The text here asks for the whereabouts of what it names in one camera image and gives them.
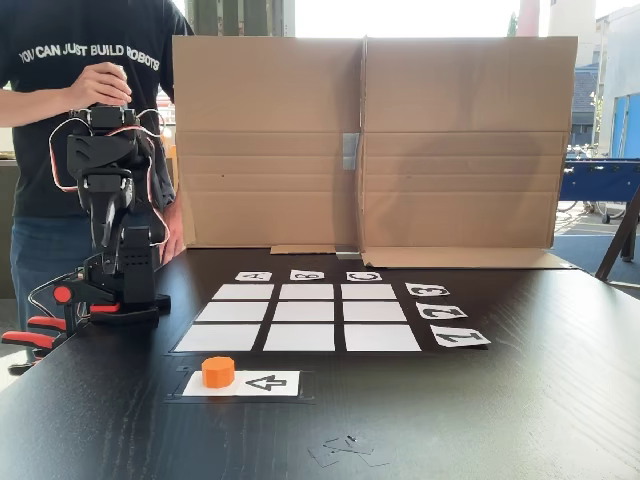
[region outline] orange block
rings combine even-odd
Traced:
[[[228,387],[235,379],[236,365],[232,358],[213,357],[202,362],[202,383],[207,388]]]

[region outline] black t-shirt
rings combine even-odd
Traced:
[[[25,93],[66,88],[87,65],[111,62],[127,74],[133,91],[129,107],[157,108],[159,85],[173,101],[172,36],[192,34],[172,0],[0,0],[0,88],[7,82]],[[77,194],[59,190],[51,173],[49,136],[66,118],[13,129],[20,167],[15,215],[85,214]],[[158,132],[155,114],[141,120]],[[74,123],[60,129],[53,142],[62,185],[75,185],[66,168],[66,137],[77,128]],[[175,194],[158,142],[156,172],[164,197],[158,200],[167,205]]]

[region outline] white paper card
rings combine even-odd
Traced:
[[[406,322],[397,302],[344,302],[345,322]]]
[[[350,282],[379,282],[382,277],[376,272],[347,272],[347,280]]]
[[[260,325],[192,325],[176,352],[248,352]]]
[[[196,322],[261,322],[269,302],[210,302]]]
[[[333,324],[271,324],[265,352],[332,352]]]
[[[324,273],[322,272],[309,272],[307,270],[291,270],[291,280],[294,282],[322,280],[323,278],[324,278]]]
[[[207,388],[202,384],[202,371],[193,372],[182,392],[184,397],[297,397],[300,372],[246,371],[235,372],[231,385]]]
[[[273,285],[226,284],[213,296],[214,300],[269,300]]]
[[[333,302],[279,302],[274,322],[333,322]]]
[[[415,297],[440,297],[449,295],[446,288],[440,285],[421,285],[419,283],[407,283],[407,290]]]
[[[470,328],[436,327],[431,325],[431,331],[438,344],[443,347],[466,347],[468,345],[491,343],[480,332]]]
[[[395,300],[396,295],[389,284],[358,285],[350,283],[342,285],[343,300]]]
[[[349,352],[419,352],[409,325],[355,325],[344,326]]]
[[[236,277],[239,282],[268,282],[271,272],[240,272]]]
[[[280,291],[281,300],[333,300],[333,285],[284,284]]]
[[[452,320],[454,318],[466,318],[466,314],[458,307],[451,305],[427,305],[416,303],[420,316],[427,320]]]

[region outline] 3x3 grid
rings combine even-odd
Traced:
[[[268,312],[265,352],[335,351],[337,328],[349,352],[420,351],[390,284],[309,282],[223,285],[175,351],[255,351]]]

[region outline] cardboard box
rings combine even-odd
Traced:
[[[366,39],[360,250],[377,267],[562,267],[574,38]]]
[[[542,249],[576,39],[174,43],[188,247],[358,243],[381,267],[567,266]]]
[[[188,247],[357,243],[361,45],[174,38]]]

